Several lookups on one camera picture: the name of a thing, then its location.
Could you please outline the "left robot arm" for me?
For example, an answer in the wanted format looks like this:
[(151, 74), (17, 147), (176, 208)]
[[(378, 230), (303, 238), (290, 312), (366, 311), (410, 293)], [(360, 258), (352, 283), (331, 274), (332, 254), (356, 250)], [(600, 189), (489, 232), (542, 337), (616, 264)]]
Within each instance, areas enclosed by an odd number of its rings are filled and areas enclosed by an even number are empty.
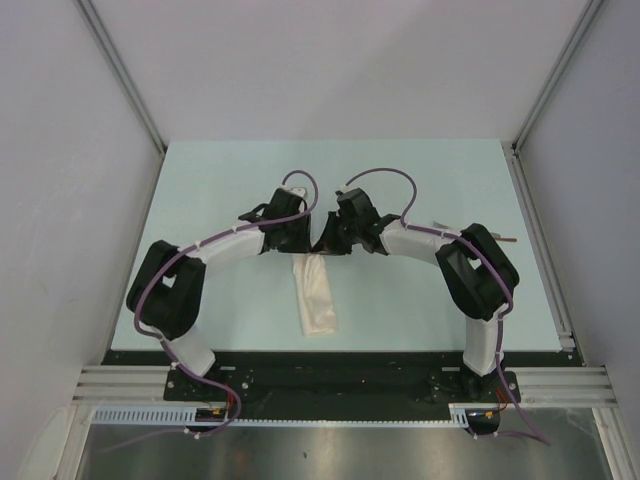
[(164, 240), (148, 249), (126, 297), (134, 328), (160, 342), (173, 362), (189, 370), (186, 387), (197, 398), (221, 387), (214, 352), (198, 333), (205, 279), (225, 267), (270, 251), (310, 251), (310, 211), (302, 187), (277, 188), (267, 203), (238, 217), (224, 232), (180, 248)]

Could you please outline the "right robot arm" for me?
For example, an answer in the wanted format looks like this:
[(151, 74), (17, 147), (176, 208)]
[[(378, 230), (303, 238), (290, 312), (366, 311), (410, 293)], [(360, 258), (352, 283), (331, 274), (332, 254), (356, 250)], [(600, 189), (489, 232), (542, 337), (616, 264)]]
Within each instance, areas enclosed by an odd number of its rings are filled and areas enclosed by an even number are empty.
[(466, 319), (461, 376), (463, 393), (484, 401), (497, 389), (494, 371), (503, 359), (503, 320), (513, 310), (519, 274), (489, 230), (473, 223), (462, 230), (408, 223), (380, 215), (360, 188), (337, 195), (338, 209), (312, 246), (317, 254), (343, 256), (361, 246), (370, 254), (408, 257), (440, 269), (454, 304)]

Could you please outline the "white cloth napkin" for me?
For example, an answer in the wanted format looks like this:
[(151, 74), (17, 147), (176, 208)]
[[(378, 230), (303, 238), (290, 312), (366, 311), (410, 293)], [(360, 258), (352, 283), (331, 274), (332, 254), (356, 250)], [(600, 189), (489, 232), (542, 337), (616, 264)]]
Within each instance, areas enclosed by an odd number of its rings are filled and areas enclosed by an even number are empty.
[(292, 270), (302, 334), (311, 337), (334, 333), (338, 322), (324, 257), (294, 254)]

